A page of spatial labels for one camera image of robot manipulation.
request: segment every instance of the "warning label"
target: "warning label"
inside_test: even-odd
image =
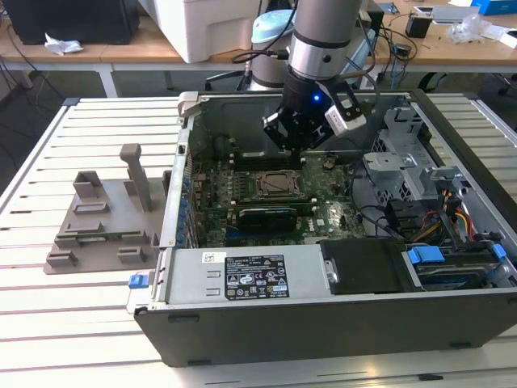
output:
[[[282,255],[227,257],[225,296],[229,301],[289,297]]]

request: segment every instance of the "gray 3d printed stand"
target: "gray 3d printed stand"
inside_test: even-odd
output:
[[[76,195],[66,214],[44,272],[149,269],[156,266],[170,171],[147,179],[138,144],[123,145],[129,180],[101,182],[95,171],[74,180]]]

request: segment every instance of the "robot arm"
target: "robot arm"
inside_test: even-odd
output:
[[[351,88],[339,77],[360,6],[361,0],[298,0],[282,103],[263,119],[266,134],[291,152],[293,162],[301,151],[366,124]],[[347,93],[346,104],[338,88]]]

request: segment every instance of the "motherboard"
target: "motherboard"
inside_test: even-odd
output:
[[[308,156],[300,170],[233,158],[195,164],[200,247],[314,244],[366,235],[350,202],[349,166],[335,155]]]

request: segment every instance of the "blue latch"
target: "blue latch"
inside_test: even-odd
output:
[[[149,287],[149,275],[131,275],[128,286],[130,289],[146,289]]]
[[[504,250],[501,244],[494,244],[492,246],[492,251],[497,256],[500,263],[503,262],[506,258],[506,251]]]
[[[438,247],[413,247],[407,254],[412,264],[445,262],[443,253]]]

